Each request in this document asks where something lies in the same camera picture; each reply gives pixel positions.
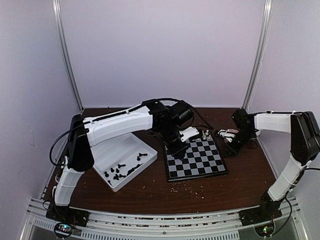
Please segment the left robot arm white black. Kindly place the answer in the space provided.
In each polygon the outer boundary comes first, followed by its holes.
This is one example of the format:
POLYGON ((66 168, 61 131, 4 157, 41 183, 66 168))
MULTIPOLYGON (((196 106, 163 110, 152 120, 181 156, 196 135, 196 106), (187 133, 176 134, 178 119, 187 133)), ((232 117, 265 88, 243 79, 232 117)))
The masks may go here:
POLYGON ((174 100, 166 106, 164 99, 150 99, 135 107, 97 117, 82 118, 75 115, 71 120, 67 152, 61 177, 53 190, 52 213, 61 222, 72 218, 69 207, 71 196, 85 171, 95 163, 111 157, 117 160, 128 146, 126 139, 134 132, 150 130, 160 135, 162 142, 173 156, 183 157, 186 141, 199 134, 192 126, 180 127, 194 117, 193 108, 183 100, 174 100))

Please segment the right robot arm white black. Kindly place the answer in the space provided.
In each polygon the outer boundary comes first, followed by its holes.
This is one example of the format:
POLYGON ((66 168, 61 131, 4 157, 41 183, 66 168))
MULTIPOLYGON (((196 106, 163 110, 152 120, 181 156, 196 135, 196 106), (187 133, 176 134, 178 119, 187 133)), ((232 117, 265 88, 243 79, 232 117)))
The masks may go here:
POLYGON ((248 113, 237 109, 231 116, 235 128, 216 131, 225 142, 225 155, 234 157, 259 135, 283 136, 287 143, 287 161, 275 182, 263 198, 265 202, 256 210, 259 220, 268 220, 275 212, 274 204, 284 200, 294 188, 304 171, 320 153, 320 128, 311 111, 265 111, 248 113))

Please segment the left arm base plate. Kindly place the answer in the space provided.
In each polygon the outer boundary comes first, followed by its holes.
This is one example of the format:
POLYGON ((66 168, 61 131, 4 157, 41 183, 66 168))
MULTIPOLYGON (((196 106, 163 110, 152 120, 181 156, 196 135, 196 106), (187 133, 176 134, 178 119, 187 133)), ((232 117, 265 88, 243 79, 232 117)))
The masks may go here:
POLYGON ((90 213, 86 210, 70 208, 68 206, 49 206, 46 218, 76 227, 86 227, 90 213))

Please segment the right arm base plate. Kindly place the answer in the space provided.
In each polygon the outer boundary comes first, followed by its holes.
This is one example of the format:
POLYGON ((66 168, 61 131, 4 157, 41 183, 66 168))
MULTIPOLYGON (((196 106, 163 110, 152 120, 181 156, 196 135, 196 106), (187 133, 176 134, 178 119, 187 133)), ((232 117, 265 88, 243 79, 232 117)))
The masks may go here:
POLYGON ((271 221, 274 218, 279 218, 282 216, 281 210, 263 212, 260 210, 259 206, 241 210, 238 214, 242 226, 255 225, 262 222, 271 221))

